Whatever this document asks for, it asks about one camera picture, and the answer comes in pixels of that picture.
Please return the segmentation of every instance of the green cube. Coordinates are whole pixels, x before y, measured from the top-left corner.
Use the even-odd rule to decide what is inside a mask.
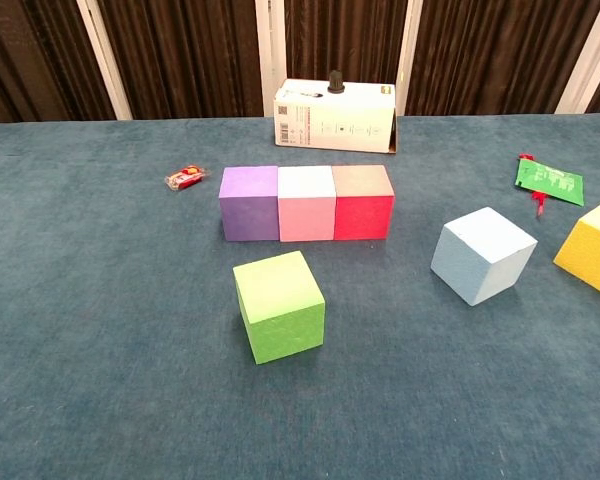
[[[233,268],[257,364],[322,345],[325,302],[301,252]]]

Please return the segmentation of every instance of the yellow cube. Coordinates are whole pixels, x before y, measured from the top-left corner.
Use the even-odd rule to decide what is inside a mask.
[[[600,205],[578,220],[554,263],[600,290]]]

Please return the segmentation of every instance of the green packet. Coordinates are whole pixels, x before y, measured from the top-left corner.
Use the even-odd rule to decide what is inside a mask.
[[[584,181],[581,175],[547,167],[533,160],[521,158],[516,185],[552,197],[584,205]]]

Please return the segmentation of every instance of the barcode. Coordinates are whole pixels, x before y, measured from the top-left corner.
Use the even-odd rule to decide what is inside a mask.
[[[280,141],[282,143],[289,143],[289,124],[288,123],[280,124]]]

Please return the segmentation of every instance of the teal carpet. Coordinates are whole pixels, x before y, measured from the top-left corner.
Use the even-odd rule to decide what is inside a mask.
[[[552,264],[600,203],[600,115],[401,118],[395,156],[268,119],[0,125],[0,479],[597,479],[600,293]],[[519,152],[584,175],[535,218]],[[165,175],[212,176],[172,192]],[[229,165],[383,163],[386,242],[227,243]],[[468,307],[429,268],[491,206],[538,240]],[[252,359],[231,267],[301,249],[324,346]]]

